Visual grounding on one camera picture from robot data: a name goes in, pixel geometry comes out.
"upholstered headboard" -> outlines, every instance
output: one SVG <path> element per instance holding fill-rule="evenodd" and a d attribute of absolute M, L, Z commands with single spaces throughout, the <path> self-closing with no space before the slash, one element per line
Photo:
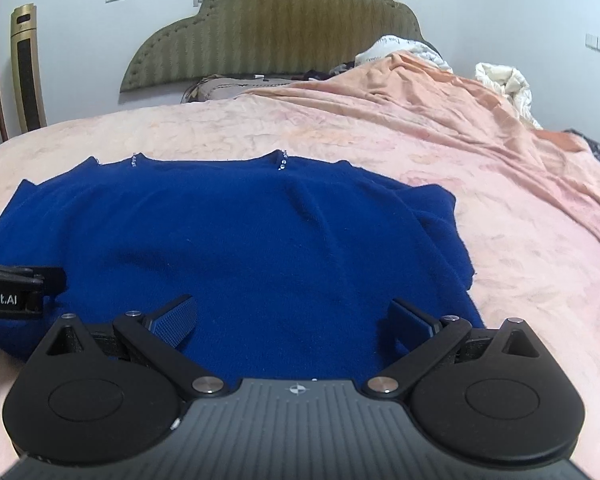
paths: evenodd
<path fill-rule="evenodd" d="M 142 44 L 120 91 L 215 73 L 328 72 L 384 34 L 423 41 L 414 13 L 393 0 L 204 0 Z"/>

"pink bedsheet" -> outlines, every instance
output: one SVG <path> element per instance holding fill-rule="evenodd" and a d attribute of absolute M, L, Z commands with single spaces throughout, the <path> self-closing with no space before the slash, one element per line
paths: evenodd
<path fill-rule="evenodd" d="M 455 194 L 472 298 L 488 326 L 524 317 L 557 358 L 587 410 L 573 459 L 600 480 L 600 164 L 575 136 L 526 130 L 477 82 L 393 54 L 327 82 L 55 124 L 0 146 L 0 212 L 21 179 L 42 182 L 91 155 L 277 148 Z M 0 407 L 17 368 L 0 352 Z M 0 420 L 0 472 L 15 459 Z"/>

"metal screw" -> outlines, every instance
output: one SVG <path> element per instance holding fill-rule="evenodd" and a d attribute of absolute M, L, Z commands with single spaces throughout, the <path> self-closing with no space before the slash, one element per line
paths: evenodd
<path fill-rule="evenodd" d="M 370 390 L 379 394 L 390 394 L 398 389 L 398 381 L 391 377 L 372 377 L 366 382 Z"/>
<path fill-rule="evenodd" d="M 222 379 L 212 376 L 198 377 L 191 383 L 193 389 L 201 394 L 214 394 L 224 387 Z"/>

